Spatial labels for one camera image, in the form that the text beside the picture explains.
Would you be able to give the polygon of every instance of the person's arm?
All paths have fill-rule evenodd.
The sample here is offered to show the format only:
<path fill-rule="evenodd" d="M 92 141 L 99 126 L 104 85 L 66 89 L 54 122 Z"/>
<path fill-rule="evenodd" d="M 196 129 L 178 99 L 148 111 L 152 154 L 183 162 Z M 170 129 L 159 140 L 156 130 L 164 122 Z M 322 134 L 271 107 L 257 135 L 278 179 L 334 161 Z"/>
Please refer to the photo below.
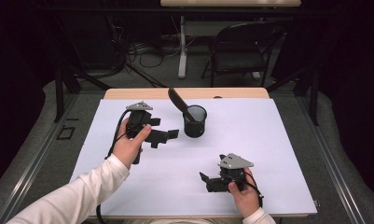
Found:
<path fill-rule="evenodd" d="M 126 132 L 126 123 L 122 122 L 119 135 Z M 122 136 L 103 164 L 32 203 L 8 223 L 81 223 L 129 176 L 132 162 L 150 131 L 147 125 L 133 140 Z"/>
<path fill-rule="evenodd" d="M 247 173 L 246 180 L 248 183 L 252 185 L 256 185 L 255 181 L 253 180 L 250 169 L 244 168 L 244 171 Z M 236 183 L 230 182 L 229 185 L 229 192 L 233 195 L 235 200 L 236 207 L 242 213 L 242 220 L 243 224 L 275 224 L 276 222 L 274 219 L 269 216 L 268 213 L 263 210 L 263 208 L 259 207 L 259 200 L 256 191 L 249 187 L 245 186 L 244 190 L 239 191 Z"/>

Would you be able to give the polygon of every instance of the finger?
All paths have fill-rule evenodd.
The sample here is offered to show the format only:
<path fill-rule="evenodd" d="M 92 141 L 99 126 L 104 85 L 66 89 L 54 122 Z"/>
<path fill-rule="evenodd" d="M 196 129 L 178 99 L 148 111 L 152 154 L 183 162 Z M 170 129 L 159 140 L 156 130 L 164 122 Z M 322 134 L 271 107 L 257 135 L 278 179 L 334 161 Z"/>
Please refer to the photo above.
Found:
<path fill-rule="evenodd" d="M 246 172 L 245 180 L 247 180 L 248 183 L 256 186 L 256 182 L 254 181 L 252 177 L 253 173 L 251 172 L 251 170 L 248 167 L 244 167 L 244 171 Z"/>
<path fill-rule="evenodd" d="M 233 198 L 237 199 L 239 197 L 242 197 L 242 193 L 239 191 L 237 185 L 235 182 L 230 182 L 228 184 L 229 192 L 233 195 Z"/>
<path fill-rule="evenodd" d="M 151 125 L 147 124 L 133 139 L 133 143 L 140 146 L 151 133 Z"/>
<path fill-rule="evenodd" d="M 129 118 L 124 119 L 124 120 L 120 123 L 119 131 L 118 131 L 118 137 L 120 137 L 121 135 L 123 135 L 122 138 L 128 138 L 128 137 L 126 136 L 127 134 L 125 134 L 125 132 L 126 132 L 126 125 L 128 124 L 128 122 L 129 122 Z"/>

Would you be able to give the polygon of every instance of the table leg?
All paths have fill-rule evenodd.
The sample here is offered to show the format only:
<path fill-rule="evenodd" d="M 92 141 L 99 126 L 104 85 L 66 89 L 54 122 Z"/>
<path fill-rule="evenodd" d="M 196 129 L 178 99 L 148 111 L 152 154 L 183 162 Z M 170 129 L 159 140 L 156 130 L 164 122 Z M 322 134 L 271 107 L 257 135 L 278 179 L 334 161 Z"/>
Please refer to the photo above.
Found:
<path fill-rule="evenodd" d="M 185 18 L 181 16 L 180 35 L 181 35 L 181 56 L 180 65 L 178 67 L 178 78 L 186 78 L 187 70 L 187 48 L 186 48 L 186 30 Z"/>

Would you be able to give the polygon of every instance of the black tool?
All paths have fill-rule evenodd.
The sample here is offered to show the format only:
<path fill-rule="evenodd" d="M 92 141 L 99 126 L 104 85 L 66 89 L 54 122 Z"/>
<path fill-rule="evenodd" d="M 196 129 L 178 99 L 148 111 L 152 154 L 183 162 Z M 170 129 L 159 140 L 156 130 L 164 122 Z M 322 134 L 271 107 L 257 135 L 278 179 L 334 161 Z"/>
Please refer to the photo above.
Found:
<path fill-rule="evenodd" d="M 256 191 L 258 195 L 259 206 L 262 207 L 263 195 L 258 190 L 256 186 L 256 181 L 251 175 L 250 177 L 253 179 L 255 185 L 252 185 L 247 182 L 245 176 L 249 174 L 247 174 L 243 169 L 244 167 L 254 166 L 254 164 L 233 153 L 229 153 L 227 156 L 219 155 L 219 158 L 221 159 L 221 161 L 218 163 L 219 168 L 221 170 L 219 172 L 219 175 L 221 177 L 210 179 L 207 175 L 200 172 L 201 180 L 206 183 L 207 191 L 209 192 L 229 191 L 228 184 L 231 181 L 236 183 L 240 191 L 244 189 L 244 185 L 247 185 Z"/>
<path fill-rule="evenodd" d="M 128 138 L 134 138 L 147 124 L 151 126 L 158 126 L 160 125 L 160 119 L 152 119 L 151 114 L 146 112 L 147 110 L 152 110 L 153 108 L 147 105 L 144 102 L 140 102 L 134 105 L 129 105 L 126 107 L 126 111 L 121 115 L 117 130 L 114 135 L 113 145 L 111 146 L 110 150 L 108 151 L 108 158 L 111 153 L 113 152 L 115 143 L 120 138 L 118 137 L 118 130 L 120 123 L 123 121 L 124 116 L 126 113 L 131 112 L 129 115 L 129 121 L 126 125 L 126 132 Z M 151 147 L 158 148 L 158 144 L 166 144 L 167 140 L 174 139 L 178 137 L 178 130 L 169 130 L 168 132 L 158 131 L 158 130 L 151 130 L 149 136 L 145 139 L 145 142 L 151 143 Z M 141 146 L 139 152 L 134 160 L 133 164 L 138 164 L 140 162 L 140 154 L 141 154 Z"/>
<path fill-rule="evenodd" d="M 187 119 L 189 119 L 192 122 L 196 122 L 196 120 L 193 118 L 193 116 L 187 111 L 187 104 L 184 102 L 184 100 L 181 98 L 180 95 L 175 91 L 173 88 L 169 88 L 168 91 L 169 98 L 173 102 L 173 104 L 181 111 L 183 114 L 186 115 Z"/>

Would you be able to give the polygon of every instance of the table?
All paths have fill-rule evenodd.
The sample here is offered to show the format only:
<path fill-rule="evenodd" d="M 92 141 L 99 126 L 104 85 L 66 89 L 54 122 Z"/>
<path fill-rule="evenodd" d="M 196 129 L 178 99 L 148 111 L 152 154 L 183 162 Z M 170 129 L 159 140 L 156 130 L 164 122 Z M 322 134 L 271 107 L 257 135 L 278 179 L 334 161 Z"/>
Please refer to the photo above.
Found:
<path fill-rule="evenodd" d="M 144 100 L 154 107 L 148 111 L 153 118 L 161 119 L 160 126 L 154 129 L 179 129 L 180 134 L 158 148 L 143 143 L 140 163 L 133 165 L 131 176 L 102 204 L 103 216 L 239 217 L 232 196 L 227 192 L 207 192 L 199 176 L 202 172 L 217 177 L 219 154 L 230 152 L 255 164 L 251 169 L 265 196 L 264 208 L 272 216 L 317 213 L 280 115 L 265 89 L 176 88 L 176 91 L 187 104 L 199 104 L 207 110 L 206 132 L 202 137 L 192 139 L 184 134 L 182 114 L 168 99 L 167 89 L 106 92 L 71 180 L 103 162 L 126 105 Z"/>
<path fill-rule="evenodd" d="M 299 7 L 300 0 L 161 0 L 160 4 L 163 7 Z M 180 65 L 178 68 L 178 77 L 186 77 L 187 69 L 187 48 L 186 35 L 216 35 L 227 25 L 235 22 L 207 22 L 204 21 L 199 25 L 195 21 L 190 23 L 188 29 L 188 22 L 185 17 L 181 16 L 180 21 L 180 36 L 181 36 L 181 56 Z"/>

